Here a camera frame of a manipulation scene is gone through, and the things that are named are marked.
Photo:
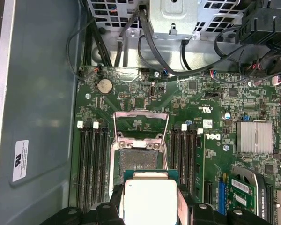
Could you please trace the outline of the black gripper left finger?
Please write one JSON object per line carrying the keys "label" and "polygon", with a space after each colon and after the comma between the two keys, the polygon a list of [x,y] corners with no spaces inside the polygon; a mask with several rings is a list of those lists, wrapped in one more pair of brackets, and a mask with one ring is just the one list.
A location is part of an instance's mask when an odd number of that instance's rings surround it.
{"label": "black gripper left finger", "polygon": [[123,225],[119,207],[124,185],[116,185],[109,202],[99,204],[96,209],[84,213],[77,207],[66,207],[55,213],[43,225]]}

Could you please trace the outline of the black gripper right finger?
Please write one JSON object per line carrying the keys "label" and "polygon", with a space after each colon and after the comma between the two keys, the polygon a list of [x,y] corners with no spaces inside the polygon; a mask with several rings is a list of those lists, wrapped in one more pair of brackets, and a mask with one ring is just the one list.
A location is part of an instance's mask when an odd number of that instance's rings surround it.
{"label": "black gripper right finger", "polygon": [[234,208],[226,215],[207,203],[196,203],[185,184],[177,187],[178,225],[268,225],[266,220],[245,210]]}

